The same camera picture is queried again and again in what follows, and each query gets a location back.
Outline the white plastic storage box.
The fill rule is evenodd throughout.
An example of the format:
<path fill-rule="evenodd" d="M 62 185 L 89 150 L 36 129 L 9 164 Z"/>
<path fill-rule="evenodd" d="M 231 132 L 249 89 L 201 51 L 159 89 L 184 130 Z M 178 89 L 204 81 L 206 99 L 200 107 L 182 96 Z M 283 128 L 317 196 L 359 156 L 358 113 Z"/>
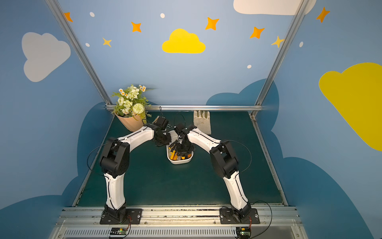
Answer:
<path fill-rule="evenodd" d="M 170 160 L 170 150 L 169 148 L 172 148 L 171 147 L 171 144 L 172 143 L 177 143 L 178 142 L 178 134 L 174 131 L 174 130 L 171 130 L 168 132 L 168 134 L 170 135 L 171 137 L 171 142 L 169 145 L 166 146 L 166 153 L 167 153 L 167 158 L 168 160 L 172 163 L 172 164 L 185 164 L 185 163 L 188 163 L 192 160 L 193 156 L 194 156 L 194 152 L 192 152 L 191 154 L 189 154 L 188 156 L 180 156 L 178 153 L 178 159 L 176 161 L 171 161 Z"/>

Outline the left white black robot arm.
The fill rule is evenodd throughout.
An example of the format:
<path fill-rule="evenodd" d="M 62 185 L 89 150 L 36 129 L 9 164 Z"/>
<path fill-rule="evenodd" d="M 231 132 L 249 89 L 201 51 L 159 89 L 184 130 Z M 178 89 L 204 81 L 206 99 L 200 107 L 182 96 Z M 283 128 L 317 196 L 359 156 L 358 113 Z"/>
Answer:
<path fill-rule="evenodd" d="M 99 163 L 106 180 L 107 201 L 104 212 L 107 216 L 122 221 L 126 215 L 123 181 L 129 167 L 130 153 L 147 141 L 153 141 L 157 147 L 170 144 L 168 122 L 164 116 L 158 116 L 137 131 L 119 138 L 111 137 L 103 145 Z"/>

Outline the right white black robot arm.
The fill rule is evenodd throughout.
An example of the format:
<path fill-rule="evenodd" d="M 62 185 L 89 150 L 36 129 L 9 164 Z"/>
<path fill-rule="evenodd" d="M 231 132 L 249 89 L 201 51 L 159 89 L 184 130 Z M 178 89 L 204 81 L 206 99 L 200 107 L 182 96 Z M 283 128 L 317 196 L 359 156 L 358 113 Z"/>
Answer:
<path fill-rule="evenodd" d="M 193 124 L 185 127 L 180 123 L 174 127 L 174 131 L 178 139 L 169 145 L 170 160 L 190 159 L 195 151 L 195 145 L 204 149 L 210 154 L 216 174 L 225 182 L 234 214 L 239 219 L 248 216 L 251 205 L 240 182 L 239 160 L 232 144 L 203 133 Z"/>

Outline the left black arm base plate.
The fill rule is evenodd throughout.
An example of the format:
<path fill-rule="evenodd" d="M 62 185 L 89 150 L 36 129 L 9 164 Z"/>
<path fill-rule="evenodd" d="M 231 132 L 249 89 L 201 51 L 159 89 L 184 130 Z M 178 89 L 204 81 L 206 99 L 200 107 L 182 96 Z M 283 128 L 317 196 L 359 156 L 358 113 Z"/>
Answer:
<path fill-rule="evenodd" d="M 107 207 L 101 215 L 100 225 L 139 225 L 142 216 L 140 208 L 121 208 L 114 210 Z"/>

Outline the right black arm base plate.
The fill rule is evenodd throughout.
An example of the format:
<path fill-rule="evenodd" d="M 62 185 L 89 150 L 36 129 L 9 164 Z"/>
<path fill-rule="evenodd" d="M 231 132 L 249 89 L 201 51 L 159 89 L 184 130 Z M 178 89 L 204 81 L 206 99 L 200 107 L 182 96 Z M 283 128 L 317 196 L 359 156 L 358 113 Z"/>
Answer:
<path fill-rule="evenodd" d="M 252 208 L 249 214 L 242 218 L 235 213 L 231 208 L 221 207 L 219 209 L 220 223 L 221 224 L 260 224 L 260 217 L 257 209 Z"/>

